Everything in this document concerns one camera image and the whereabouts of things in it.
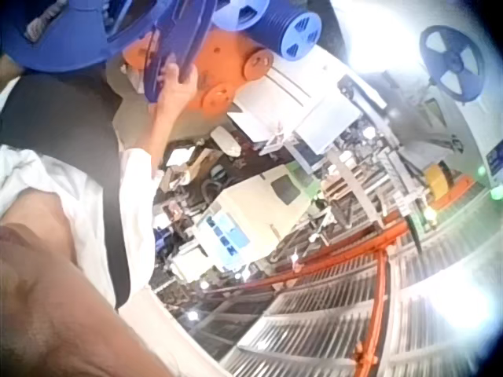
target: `person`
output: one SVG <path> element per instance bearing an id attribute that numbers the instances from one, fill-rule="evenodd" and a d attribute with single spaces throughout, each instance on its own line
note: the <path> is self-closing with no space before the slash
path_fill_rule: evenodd
<path id="1" fill-rule="evenodd" d="M 179 82 L 168 59 L 152 124 L 120 156 L 102 77 L 24 75 L 0 104 L 2 375 L 170 375 L 114 308 L 152 275 L 157 167 L 197 72 Z"/>

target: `metal rack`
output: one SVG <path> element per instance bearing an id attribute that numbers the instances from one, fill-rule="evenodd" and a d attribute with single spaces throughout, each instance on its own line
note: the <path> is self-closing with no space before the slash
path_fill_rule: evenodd
<path id="1" fill-rule="evenodd" d="M 378 376 L 473 375 L 501 325 L 501 310 L 495 309 L 482 328 L 457 328 L 431 297 L 450 276 L 463 273 L 463 281 L 501 308 L 503 207 L 475 186 L 442 216 L 442 229 L 426 237 L 421 256 L 406 243 L 390 257 L 389 325 Z"/>
<path id="2" fill-rule="evenodd" d="M 439 214 L 436 230 L 421 235 L 421 256 L 407 235 L 399 239 L 389 255 L 378 376 L 476 371 L 490 331 L 459 332 L 429 294 L 443 274 L 463 269 L 495 308 L 502 307 L 502 216 L 501 204 L 473 185 Z M 221 365 L 235 377 L 354 375 L 352 358 L 369 333 L 375 282 L 376 261 L 369 254 L 300 277 L 272 301 Z M 503 320 L 502 313 L 494 315 L 490 326 Z"/>

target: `orange machine part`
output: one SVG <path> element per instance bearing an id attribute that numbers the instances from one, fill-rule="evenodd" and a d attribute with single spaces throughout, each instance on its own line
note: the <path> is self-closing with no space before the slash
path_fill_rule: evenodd
<path id="1" fill-rule="evenodd" d="M 131 67 L 144 69 L 151 35 L 148 33 L 123 51 L 124 60 Z M 155 35 L 152 51 L 156 42 Z M 274 55 L 246 35 L 213 28 L 194 62 L 199 72 L 198 91 L 187 108 L 207 117 L 224 114 L 234 94 L 247 82 L 262 78 L 273 62 Z"/>
<path id="2" fill-rule="evenodd" d="M 233 103 L 234 94 L 234 86 L 227 82 L 213 86 L 203 97 L 204 114 L 222 114 Z"/>
<path id="3" fill-rule="evenodd" d="M 207 96 L 219 92 L 221 85 L 237 92 L 248 81 L 263 77 L 273 60 L 271 52 L 245 35 L 213 28 L 195 61 L 199 72 L 198 93 L 188 107 L 202 110 L 208 117 L 225 113 L 232 101 L 217 111 L 207 106 Z"/>
<path id="4" fill-rule="evenodd" d="M 274 55 L 268 49 L 259 49 L 244 63 L 243 76 L 248 81 L 261 79 L 273 65 Z"/>
<path id="5" fill-rule="evenodd" d="M 126 63 L 128 63 L 131 67 L 135 69 L 143 71 L 143 69 L 145 68 L 145 57 L 147 55 L 147 51 L 149 51 L 149 44 L 151 37 L 152 32 L 149 32 L 145 35 L 145 37 L 137 40 L 123 51 L 123 57 Z M 153 49 L 157 44 L 156 37 L 157 35 L 152 41 Z"/>

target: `blue label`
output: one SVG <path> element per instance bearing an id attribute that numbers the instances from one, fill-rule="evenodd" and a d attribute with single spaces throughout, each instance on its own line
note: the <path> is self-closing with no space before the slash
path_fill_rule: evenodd
<path id="1" fill-rule="evenodd" d="M 487 164 L 492 175 L 503 169 L 503 140 L 487 154 Z"/>

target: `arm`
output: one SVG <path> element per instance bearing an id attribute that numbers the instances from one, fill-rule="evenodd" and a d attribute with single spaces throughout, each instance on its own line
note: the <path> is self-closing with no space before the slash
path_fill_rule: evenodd
<path id="1" fill-rule="evenodd" d="M 136 148 L 141 148 L 150 154 L 152 173 L 157 171 L 163 158 L 174 122 L 197 91 L 196 68 L 192 66 L 187 80 L 180 83 L 178 81 L 178 65 L 169 60 L 164 68 L 163 76 L 160 78 L 164 81 L 164 87 L 154 108 L 153 122 L 140 136 L 136 144 Z"/>

